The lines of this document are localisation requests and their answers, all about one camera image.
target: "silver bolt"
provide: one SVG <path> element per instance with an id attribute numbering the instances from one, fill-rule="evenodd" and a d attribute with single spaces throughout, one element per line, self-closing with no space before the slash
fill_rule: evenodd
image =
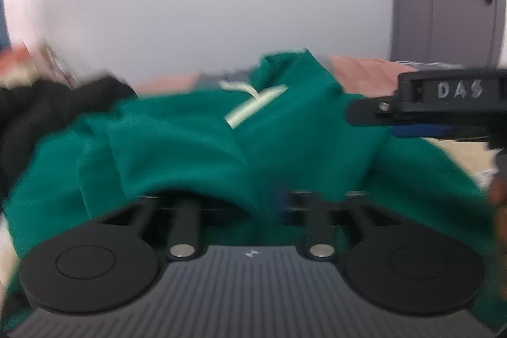
<path id="1" fill-rule="evenodd" d="M 387 111 L 389 111 L 389 104 L 387 102 L 381 102 L 381 103 L 379 103 L 379 109 L 382 112 L 387 112 Z"/>
<path id="2" fill-rule="evenodd" d="M 310 248 L 310 253 L 319 258 L 327 258 L 335 253 L 335 249 L 328 244 L 317 244 Z"/>
<path id="3" fill-rule="evenodd" d="M 195 252 L 195 248 L 188 244 L 177 244 L 173 245 L 169 252 L 178 258 L 187 258 Z"/>

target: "ribbed surface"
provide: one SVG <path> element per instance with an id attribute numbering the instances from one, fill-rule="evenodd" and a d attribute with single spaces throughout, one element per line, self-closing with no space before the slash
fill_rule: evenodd
<path id="1" fill-rule="evenodd" d="M 178 262 L 137 302 L 93 317 L 38 309 L 13 338 L 486 338 L 468 312 L 388 313 L 357 297 L 331 264 L 294 247 L 210 247 Z"/>

